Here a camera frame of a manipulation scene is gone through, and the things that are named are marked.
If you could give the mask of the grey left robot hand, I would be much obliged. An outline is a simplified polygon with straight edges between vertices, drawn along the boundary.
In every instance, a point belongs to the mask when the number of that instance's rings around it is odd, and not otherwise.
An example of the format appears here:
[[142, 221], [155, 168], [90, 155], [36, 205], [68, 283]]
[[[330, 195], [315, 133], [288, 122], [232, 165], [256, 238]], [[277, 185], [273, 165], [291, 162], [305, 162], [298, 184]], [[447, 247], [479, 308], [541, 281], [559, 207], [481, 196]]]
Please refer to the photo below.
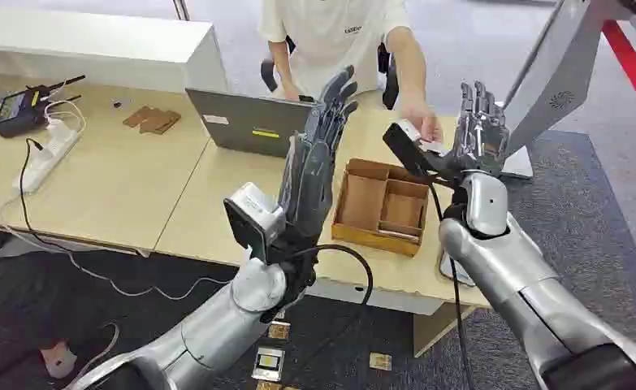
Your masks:
[[269, 247], [269, 261], [316, 245], [332, 206], [335, 156], [348, 117], [357, 109], [350, 97], [357, 90], [348, 65], [323, 88], [305, 126], [291, 138], [279, 204], [285, 211], [283, 230]]

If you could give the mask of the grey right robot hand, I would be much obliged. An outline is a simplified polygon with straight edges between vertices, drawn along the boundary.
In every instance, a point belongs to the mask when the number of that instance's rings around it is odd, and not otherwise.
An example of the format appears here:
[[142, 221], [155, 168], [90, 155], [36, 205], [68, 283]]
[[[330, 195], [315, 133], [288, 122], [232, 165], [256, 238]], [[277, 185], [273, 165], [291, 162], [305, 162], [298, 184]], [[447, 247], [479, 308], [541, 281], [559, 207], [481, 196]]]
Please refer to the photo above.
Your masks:
[[510, 131], [504, 108], [485, 84], [461, 83], [461, 109], [451, 150], [444, 160], [454, 171], [484, 171], [498, 176], [507, 158]]

